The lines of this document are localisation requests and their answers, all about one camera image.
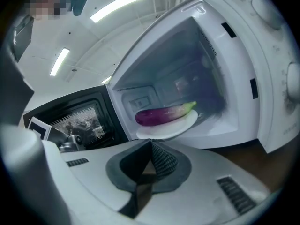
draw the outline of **white plate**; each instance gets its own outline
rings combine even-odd
[[[174,121],[152,126],[140,126],[136,132],[139,139],[168,139],[187,131],[197,120],[198,113],[191,110],[187,115]]]

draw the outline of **black vent slot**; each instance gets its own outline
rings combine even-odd
[[[253,99],[256,99],[256,98],[258,98],[258,90],[257,90],[256,79],[255,78],[251,79],[250,84],[251,84]]]
[[[221,25],[223,26],[223,28],[226,30],[226,32],[229,34],[229,36],[230,36],[231,38],[235,38],[235,37],[236,37],[234,31],[233,31],[232,28],[228,25],[228,23],[225,22],[225,23],[222,23]]]
[[[118,89],[117,91],[118,91],[118,92],[121,92],[121,91],[130,90],[130,89],[135,89],[135,88],[122,88],[122,89]]]
[[[87,163],[87,162],[88,162],[88,160],[86,158],[81,158],[81,159],[68,161],[66,163],[69,167],[73,167],[73,166],[81,165],[81,164],[84,164],[84,163]]]
[[[213,54],[215,55],[215,57],[217,56],[216,50],[214,49],[214,47],[211,45],[211,43],[209,42],[209,40],[207,39],[207,37],[205,36],[205,34],[200,31],[201,35],[203,36],[203,38],[205,39],[205,41],[207,42],[207,45],[211,48],[211,51],[213,52]]]
[[[256,206],[256,203],[231,177],[218,179],[217,182],[240,215]]]

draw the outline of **black border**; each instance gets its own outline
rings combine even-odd
[[[23,1],[24,0],[1,0],[0,17],[2,22],[0,24],[0,37],[2,39],[4,32],[8,28],[8,24],[11,23],[13,14],[16,12],[16,8],[20,6]],[[284,15],[297,41],[300,41],[299,16],[297,14],[299,0],[273,0],[273,2]],[[300,160],[299,154],[297,154],[297,159],[295,160],[291,173],[287,177],[287,182],[281,194],[268,211],[257,219],[255,224],[265,225],[272,221],[276,221],[276,224],[293,224],[298,221],[299,206],[297,205],[297,201],[299,201],[300,198],[298,182],[299,171]],[[45,222],[39,217],[39,215],[28,209],[28,206],[22,201],[4,167],[2,159],[0,159],[0,174],[2,178],[2,189],[6,194],[3,198],[5,206],[2,208],[2,219],[9,219],[11,223],[17,223],[20,222],[19,218],[22,218],[22,221],[30,222],[30,224],[44,224]]]

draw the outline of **purple eggplant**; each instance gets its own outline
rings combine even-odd
[[[156,126],[181,118],[188,114],[196,104],[196,102],[190,102],[177,106],[139,111],[135,115],[135,120],[142,126]]]

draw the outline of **light fixture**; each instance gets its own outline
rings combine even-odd
[[[110,76],[110,77],[106,78],[106,79],[105,79],[105,80],[103,80],[101,83],[102,83],[102,84],[104,84],[104,83],[108,82],[108,81],[109,81],[111,78],[112,78],[112,76]]]
[[[125,6],[129,3],[135,2],[138,0],[116,0],[112,3],[108,4],[104,8],[97,11],[91,18],[93,22],[98,22],[100,19],[104,18],[106,15],[112,13],[113,11],[117,10],[118,8],[121,8],[122,6]]]
[[[55,76],[56,75],[58,69],[60,68],[63,60],[65,59],[65,57],[67,56],[67,54],[69,53],[69,51],[70,50],[68,50],[67,48],[64,48],[61,51],[60,55],[58,56],[58,58],[57,58],[57,60],[56,60],[56,62],[54,64],[54,66],[53,66],[53,68],[51,70],[50,76]]]

